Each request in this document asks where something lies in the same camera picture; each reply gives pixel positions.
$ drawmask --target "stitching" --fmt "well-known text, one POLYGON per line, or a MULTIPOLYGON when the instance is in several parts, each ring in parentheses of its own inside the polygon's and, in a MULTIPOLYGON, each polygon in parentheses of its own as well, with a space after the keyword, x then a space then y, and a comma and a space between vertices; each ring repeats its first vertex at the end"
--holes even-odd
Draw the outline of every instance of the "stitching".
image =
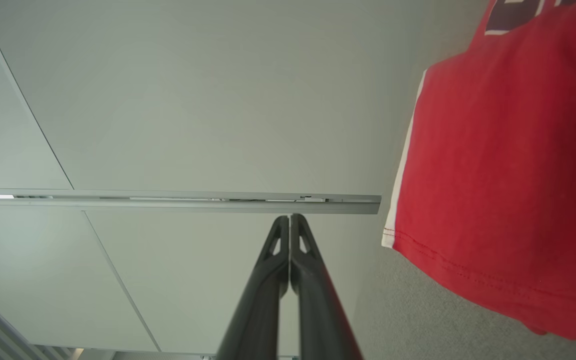
MULTIPOLYGON (((530 286, 530 285, 524 285, 524 284, 520 284, 520 283, 518 283, 518 282, 511 281, 511 280, 505 280, 505 279, 500 278, 500 277, 497 277, 497 276, 489 275, 489 274, 487 274, 487 273, 483 273, 483 272, 480 272, 480 271, 476 271, 476 270, 467 268, 466 266, 456 264, 455 262, 452 262, 452 261, 446 259, 443 255, 441 255, 441 254, 438 253, 437 251, 434 251, 432 248, 429 248, 429 247, 426 246, 425 244, 422 244, 422 243, 418 242, 418 241, 417 241, 416 239, 414 239, 414 237, 412 237, 411 235, 408 235, 407 233, 405 233, 405 232, 403 232, 403 231, 400 231, 400 230, 394 230, 394 231, 395 231, 396 233, 400 233, 400 234, 403 234, 403 235, 405 235, 406 237, 408 237, 408 238, 406 238, 406 237, 403 237, 402 235, 397 235, 397 234, 395 234, 394 237, 395 237, 396 239, 401 239, 401 240, 404 240, 404 241, 413 242, 416 246, 421 246, 422 248, 427 249, 427 250, 430 251, 433 255, 440 257, 443 262, 446 262, 446 263, 448 263, 448 264, 450 264, 450 265, 452 265, 453 267, 456 267, 456 268, 458 268, 458 269, 462 269, 462 270, 464 270, 464 271, 471 272, 471 273, 473 273, 473 274, 477 274, 477 275, 479 275, 479 276, 483 276, 484 278, 489 278, 490 280, 498 281, 498 282, 500 282, 500 283, 507 283, 507 284, 509 284, 509 285, 514 285, 515 287, 521 287, 521 288, 524 288, 524 289, 529 289, 529 290, 532 290, 532 291, 534 291, 534 292, 538 292, 538 293, 540 293, 540 294, 544 294, 544 295, 547 295, 547 296, 552 296, 552 297, 557 297, 557 298, 560 298, 560 299, 567 299, 567 300, 571 300, 571 301, 576 301, 576 297, 563 296, 563 295, 560 295, 560 294, 555 294, 555 293, 552 293, 552 292, 549 292, 549 291, 545 291, 545 290, 542 290, 542 289, 537 289, 537 288, 532 287, 532 286, 530 286)), ((428 255, 427 253, 424 253, 423 251, 419 251, 419 253, 428 256, 428 257, 429 257, 430 259, 432 259, 432 260, 435 260, 435 261, 437 260, 436 257, 432 257, 432 256, 428 255)), ((446 270, 448 270, 448 271, 451 271, 451 272, 454 272, 454 273, 457 273, 457 271, 455 271, 454 269, 448 269, 448 268, 444 268, 444 269, 446 269, 446 270)), ((493 285, 488 284, 488 283, 486 283, 486 282, 482 282, 482 284, 484 284, 484 285, 489 285, 489 286, 493 287, 493 285)), ((503 291, 510 292, 511 294, 513 294, 513 292, 511 292, 510 290, 503 290, 503 291)))

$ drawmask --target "red t-shirt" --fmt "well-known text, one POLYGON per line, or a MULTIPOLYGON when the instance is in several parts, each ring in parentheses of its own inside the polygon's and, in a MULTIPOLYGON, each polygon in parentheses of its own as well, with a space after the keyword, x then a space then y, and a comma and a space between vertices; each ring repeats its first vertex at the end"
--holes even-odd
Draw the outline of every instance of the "red t-shirt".
POLYGON ((411 126, 393 248, 576 340, 576 1, 492 1, 470 48, 427 70, 411 126))

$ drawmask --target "gray carpet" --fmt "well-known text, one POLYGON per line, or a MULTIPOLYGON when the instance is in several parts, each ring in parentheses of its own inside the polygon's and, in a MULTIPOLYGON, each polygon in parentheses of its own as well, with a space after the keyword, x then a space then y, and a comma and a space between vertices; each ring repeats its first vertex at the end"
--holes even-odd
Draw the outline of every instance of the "gray carpet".
MULTIPOLYGON (((368 1, 382 19, 398 18, 405 22, 404 29, 420 29, 389 35, 396 49, 406 49, 411 59, 409 83, 397 99, 404 109, 394 119, 400 125, 399 136, 393 140, 396 153, 403 148, 422 71, 466 50, 487 2, 368 1)), ((399 156, 394 162, 391 183, 399 156)), ((384 199, 390 199, 390 193, 384 199)), ((379 214, 382 219, 387 207, 385 203, 379 214)), ((374 260, 366 264, 366 280, 352 317, 366 360, 576 360, 576 341, 535 335, 519 321, 444 289, 396 251, 381 248, 379 239, 367 246, 374 246, 374 260)))

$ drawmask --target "red stitching line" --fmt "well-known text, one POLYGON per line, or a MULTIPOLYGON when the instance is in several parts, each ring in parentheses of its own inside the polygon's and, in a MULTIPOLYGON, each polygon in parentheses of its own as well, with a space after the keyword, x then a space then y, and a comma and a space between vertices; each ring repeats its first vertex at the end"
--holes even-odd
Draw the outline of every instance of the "red stitching line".
MULTIPOLYGON (((403 236, 401 236, 401 235, 395 234, 395 235, 394 235, 395 238, 397 238, 397 239, 402 239, 402 240, 404 240, 404 241, 406 241, 406 240, 412 241, 415 245, 421 246, 422 248, 427 249, 428 251, 430 251, 430 252, 433 253, 434 255, 439 256, 442 261, 444 261, 444 262, 446 262, 446 263, 448 263, 448 264, 450 264, 450 265, 452 265, 452 266, 454 266, 454 267, 456 267, 456 268, 463 269, 463 270, 465 270, 465 271, 468 271, 468 272, 471 272, 471 273, 473 273, 473 274, 477 274, 477 275, 483 276, 483 277, 485 277, 485 278, 489 278, 490 280, 498 281, 498 282, 501 282, 501 283, 507 283, 507 284, 510 284, 510 285, 514 285, 514 286, 516 286, 516 287, 522 287, 522 288, 529 289, 529 290, 532 290, 532 291, 534 291, 534 292, 538 292, 538 293, 541 293, 541 294, 544 294, 544 295, 547 295, 547 296, 553 296, 553 297, 558 297, 558 298, 560 298, 560 299, 567 299, 567 300, 571 300, 571 301, 576 301, 576 297, 563 296, 563 295, 560 295, 560 294, 555 294, 555 293, 548 292, 548 291, 545 291, 545 290, 542 290, 542 289, 537 289, 537 288, 532 287, 532 286, 529 286, 529 285, 520 284, 520 283, 518 283, 518 282, 514 282, 514 281, 510 281, 510 280, 505 280, 505 279, 500 278, 500 277, 497 277, 497 276, 493 276, 493 275, 490 275, 490 274, 487 274, 487 273, 483 273, 483 272, 481 272, 481 271, 476 271, 476 270, 467 268, 466 266, 463 266, 463 265, 456 264, 455 262, 452 262, 452 261, 446 259, 443 255, 441 255, 441 254, 438 253, 437 251, 434 251, 432 248, 429 248, 429 247, 426 246, 425 244, 422 244, 422 243, 418 242, 418 241, 417 241, 416 239, 414 239, 414 237, 412 237, 411 235, 408 235, 407 233, 405 233, 405 232, 403 232, 403 231, 400 231, 400 230, 394 230, 394 231, 395 231, 396 233, 401 233, 401 234, 409 237, 409 239, 406 239, 406 237, 403 237, 403 236)), ((430 257, 430 256, 429 256, 429 258, 432 259, 432 260, 435 260, 435 261, 437 260, 435 257, 430 257)))

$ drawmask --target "textured gray surface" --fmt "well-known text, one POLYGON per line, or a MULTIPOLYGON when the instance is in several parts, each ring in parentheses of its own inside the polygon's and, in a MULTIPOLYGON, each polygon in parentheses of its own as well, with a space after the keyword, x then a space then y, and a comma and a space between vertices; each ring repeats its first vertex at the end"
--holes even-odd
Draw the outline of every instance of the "textured gray surface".
MULTIPOLYGON (((486 0, 421 0, 425 14, 407 107, 395 119, 401 152, 421 73, 430 65, 466 50, 486 0)), ((393 165, 392 179, 397 170, 393 165)), ((384 193, 384 200, 390 200, 384 193)), ((380 216, 385 218, 383 204, 380 216)), ((438 285, 394 250, 372 240, 363 289, 352 317, 366 360, 576 360, 576 341, 535 335, 519 321, 484 309, 438 285)))

